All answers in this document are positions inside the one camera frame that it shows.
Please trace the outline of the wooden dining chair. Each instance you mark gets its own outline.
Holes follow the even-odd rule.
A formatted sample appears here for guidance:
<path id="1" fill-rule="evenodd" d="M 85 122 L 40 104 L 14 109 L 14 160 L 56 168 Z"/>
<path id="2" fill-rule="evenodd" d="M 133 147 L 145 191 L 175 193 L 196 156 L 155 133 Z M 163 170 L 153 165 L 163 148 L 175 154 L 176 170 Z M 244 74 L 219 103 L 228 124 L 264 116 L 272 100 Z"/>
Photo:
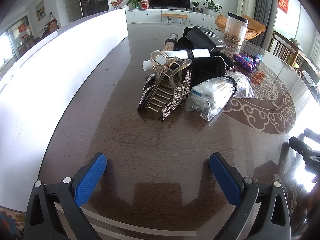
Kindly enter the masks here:
<path id="1" fill-rule="evenodd" d="M 303 70 L 310 70 L 311 74 L 309 75 L 316 79 L 314 83 L 319 80 L 319 70 L 311 60 L 291 40 L 275 30 L 267 51 L 284 61 L 298 73 Z"/>

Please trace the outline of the purple toy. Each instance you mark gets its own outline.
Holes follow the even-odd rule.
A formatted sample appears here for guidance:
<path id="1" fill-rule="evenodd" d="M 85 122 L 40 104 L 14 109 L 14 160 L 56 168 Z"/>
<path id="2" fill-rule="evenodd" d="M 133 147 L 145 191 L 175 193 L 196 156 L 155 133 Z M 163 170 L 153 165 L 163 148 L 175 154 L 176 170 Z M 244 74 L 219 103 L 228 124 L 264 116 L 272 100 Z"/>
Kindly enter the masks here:
<path id="1" fill-rule="evenodd" d="M 260 54 L 257 55 L 244 55 L 244 54 L 234 54 L 233 59 L 242 66 L 242 68 L 251 72 L 257 64 L 263 61 L 263 56 Z"/>

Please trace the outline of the clear plastic jar with snacks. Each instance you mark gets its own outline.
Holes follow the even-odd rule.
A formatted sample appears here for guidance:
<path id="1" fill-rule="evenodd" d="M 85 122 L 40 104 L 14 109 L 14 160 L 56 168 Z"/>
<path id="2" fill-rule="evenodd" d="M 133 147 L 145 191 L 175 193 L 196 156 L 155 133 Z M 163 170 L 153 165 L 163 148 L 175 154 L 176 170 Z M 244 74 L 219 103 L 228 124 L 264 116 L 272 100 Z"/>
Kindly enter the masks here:
<path id="1" fill-rule="evenodd" d="M 236 44 L 242 45 L 248 27 L 248 20 L 231 12 L 228 13 L 224 39 Z"/>

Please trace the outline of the white tv cabinet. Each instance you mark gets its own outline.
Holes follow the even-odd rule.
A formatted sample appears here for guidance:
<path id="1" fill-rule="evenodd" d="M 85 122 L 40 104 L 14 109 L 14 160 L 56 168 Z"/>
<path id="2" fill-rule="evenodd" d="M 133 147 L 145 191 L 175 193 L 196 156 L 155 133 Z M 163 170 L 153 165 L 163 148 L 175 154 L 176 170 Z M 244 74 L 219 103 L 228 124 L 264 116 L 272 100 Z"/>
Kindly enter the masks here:
<path id="1" fill-rule="evenodd" d="M 127 23 L 167 23 L 181 25 L 198 25 L 216 29 L 215 16 L 200 12 L 173 9 L 142 9 L 126 12 Z"/>

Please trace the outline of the gold tube with hair tie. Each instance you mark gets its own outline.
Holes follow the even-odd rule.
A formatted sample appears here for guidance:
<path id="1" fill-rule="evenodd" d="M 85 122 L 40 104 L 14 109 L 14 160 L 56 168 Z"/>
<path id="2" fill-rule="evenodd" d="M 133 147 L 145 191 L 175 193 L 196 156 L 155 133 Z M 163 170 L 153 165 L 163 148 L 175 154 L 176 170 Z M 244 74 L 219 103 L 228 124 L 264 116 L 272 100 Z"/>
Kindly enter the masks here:
<path id="1" fill-rule="evenodd" d="M 175 33 L 172 33 L 169 38 L 167 38 L 164 42 L 164 48 L 163 51 L 174 51 L 176 50 L 176 43 L 178 40 L 178 35 Z"/>

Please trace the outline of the white storage box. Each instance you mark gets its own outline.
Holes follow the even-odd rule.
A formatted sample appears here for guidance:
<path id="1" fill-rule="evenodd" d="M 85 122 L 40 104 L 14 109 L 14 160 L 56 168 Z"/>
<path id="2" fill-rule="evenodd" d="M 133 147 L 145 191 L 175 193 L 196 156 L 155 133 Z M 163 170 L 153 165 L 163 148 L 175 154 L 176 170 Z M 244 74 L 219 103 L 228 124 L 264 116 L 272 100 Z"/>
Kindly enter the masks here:
<path id="1" fill-rule="evenodd" d="M 64 26 L 1 79 L 1 206 L 25 211 L 51 137 L 97 65 L 128 35 L 124 9 Z"/>

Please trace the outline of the black odor removing bar box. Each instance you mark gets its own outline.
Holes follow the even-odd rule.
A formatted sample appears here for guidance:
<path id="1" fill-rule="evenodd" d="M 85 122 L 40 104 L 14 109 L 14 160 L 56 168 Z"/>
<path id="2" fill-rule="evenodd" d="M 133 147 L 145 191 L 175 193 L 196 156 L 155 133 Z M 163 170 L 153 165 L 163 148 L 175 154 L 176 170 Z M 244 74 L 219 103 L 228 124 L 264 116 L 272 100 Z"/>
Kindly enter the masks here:
<path id="1" fill-rule="evenodd" d="M 185 35 L 186 39 L 196 48 L 207 48 L 210 52 L 220 52 L 227 45 L 212 30 L 193 26 Z"/>

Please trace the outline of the black fuzzy fabric item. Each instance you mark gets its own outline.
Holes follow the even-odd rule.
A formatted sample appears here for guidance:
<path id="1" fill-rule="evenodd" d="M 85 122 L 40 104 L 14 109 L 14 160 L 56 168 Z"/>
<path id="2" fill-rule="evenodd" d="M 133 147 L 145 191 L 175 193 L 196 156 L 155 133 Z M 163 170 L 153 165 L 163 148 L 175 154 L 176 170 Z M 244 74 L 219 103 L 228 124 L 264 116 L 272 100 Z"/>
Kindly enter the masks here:
<path id="1" fill-rule="evenodd" d="M 233 67 L 230 58 L 221 52 L 210 52 L 210 57 L 191 58 L 190 87 L 194 87 L 203 81 L 219 76 L 224 76 Z"/>

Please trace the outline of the framed wall painting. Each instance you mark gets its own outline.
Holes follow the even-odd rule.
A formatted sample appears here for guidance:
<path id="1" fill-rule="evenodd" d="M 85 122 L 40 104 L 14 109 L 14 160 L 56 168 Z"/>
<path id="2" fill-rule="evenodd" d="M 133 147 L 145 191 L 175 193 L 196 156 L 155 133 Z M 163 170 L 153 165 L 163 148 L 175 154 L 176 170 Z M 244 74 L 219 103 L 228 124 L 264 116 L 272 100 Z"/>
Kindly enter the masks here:
<path id="1" fill-rule="evenodd" d="M 36 5 L 35 12 L 36 12 L 36 18 L 39 22 L 46 16 L 46 11 L 44 8 L 44 0 L 42 0 L 39 4 Z"/>

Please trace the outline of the potted green plant right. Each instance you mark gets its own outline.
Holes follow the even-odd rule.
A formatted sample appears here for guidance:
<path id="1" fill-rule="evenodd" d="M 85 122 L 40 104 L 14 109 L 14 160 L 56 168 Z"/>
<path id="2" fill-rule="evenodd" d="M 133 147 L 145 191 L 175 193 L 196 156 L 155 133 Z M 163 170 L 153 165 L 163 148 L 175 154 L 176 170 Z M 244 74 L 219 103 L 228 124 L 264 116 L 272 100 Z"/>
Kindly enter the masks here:
<path id="1" fill-rule="evenodd" d="M 207 9 L 208 15 L 216 15 L 222 9 L 221 5 L 214 3 L 212 0 L 203 0 L 202 5 Z"/>

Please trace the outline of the rhinestone hair claw clip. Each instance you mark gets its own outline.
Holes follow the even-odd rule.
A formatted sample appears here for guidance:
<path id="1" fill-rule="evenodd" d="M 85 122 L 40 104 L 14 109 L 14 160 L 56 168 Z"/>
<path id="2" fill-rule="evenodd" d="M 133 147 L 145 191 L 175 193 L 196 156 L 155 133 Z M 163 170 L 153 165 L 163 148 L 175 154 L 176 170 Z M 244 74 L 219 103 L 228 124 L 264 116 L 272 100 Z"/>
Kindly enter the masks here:
<path id="1" fill-rule="evenodd" d="M 150 54 L 150 63 L 154 73 L 144 85 L 137 110 L 155 112 L 164 120 L 188 97 L 192 60 L 156 50 Z"/>

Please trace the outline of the potted green plant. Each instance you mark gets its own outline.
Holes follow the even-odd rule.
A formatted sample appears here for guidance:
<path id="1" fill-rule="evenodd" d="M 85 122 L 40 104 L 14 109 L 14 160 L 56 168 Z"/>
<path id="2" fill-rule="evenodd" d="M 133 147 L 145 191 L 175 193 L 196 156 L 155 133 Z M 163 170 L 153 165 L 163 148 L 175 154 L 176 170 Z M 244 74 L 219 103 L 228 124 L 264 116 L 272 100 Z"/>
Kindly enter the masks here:
<path id="1" fill-rule="evenodd" d="M 141 6 L 142 0 L 128 0 L 127 4 L 132 10 L 139 10 Z"/>
<path id="2" fill-rule="evenodd" d="M 221 5 L 214 3 L 212 0 L 203 0 L 202 5 L 207 9 L 208 15 L 216 15 L 222 9 Z"/>

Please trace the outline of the grey curtain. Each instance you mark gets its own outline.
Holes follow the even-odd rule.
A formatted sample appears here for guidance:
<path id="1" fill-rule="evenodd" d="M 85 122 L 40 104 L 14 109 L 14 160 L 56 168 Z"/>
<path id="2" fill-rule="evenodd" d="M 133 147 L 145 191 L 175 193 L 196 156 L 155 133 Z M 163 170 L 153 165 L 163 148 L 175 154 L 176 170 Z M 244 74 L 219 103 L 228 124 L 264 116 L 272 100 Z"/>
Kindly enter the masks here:
<path id="1" fill-rule="evenodd" d="M 278 0 L 257 0 L 255 6 L 254 19 L 266 27 L 266 30 L 253 38 L 253 44 L 268 50 L 270 45 L 274 23 L 277 15 L 277 1 Z"/>

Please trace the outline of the bag of cotton swabs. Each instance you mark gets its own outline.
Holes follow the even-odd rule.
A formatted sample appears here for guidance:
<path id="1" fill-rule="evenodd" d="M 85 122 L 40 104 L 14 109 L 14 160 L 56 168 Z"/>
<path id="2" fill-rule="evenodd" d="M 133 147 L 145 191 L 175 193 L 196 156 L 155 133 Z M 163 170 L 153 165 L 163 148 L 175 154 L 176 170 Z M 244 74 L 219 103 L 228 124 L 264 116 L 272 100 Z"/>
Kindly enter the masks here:
<path id="1" fill-rule="evenodd" d="M 191 88 L 185 110 L 200 112 L 201 118 L 211 121 L 220 114 L 230 98 L 255 99 L 250 79 L 241 72 L 228 71 L 226 76 L 215 77 Z"/>

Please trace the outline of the potted green plant left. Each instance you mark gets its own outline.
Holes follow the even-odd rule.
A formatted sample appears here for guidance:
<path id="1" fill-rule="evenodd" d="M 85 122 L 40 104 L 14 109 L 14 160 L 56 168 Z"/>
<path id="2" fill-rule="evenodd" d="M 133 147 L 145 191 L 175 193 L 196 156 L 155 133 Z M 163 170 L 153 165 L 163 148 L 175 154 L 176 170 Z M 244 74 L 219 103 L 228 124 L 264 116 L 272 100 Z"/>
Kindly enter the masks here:
<path id="1" fill-rule="evenodd" d="M 141 6 L 142 0 L 128 0 L 127 4 L 132 10 L 139 10 Z"/>

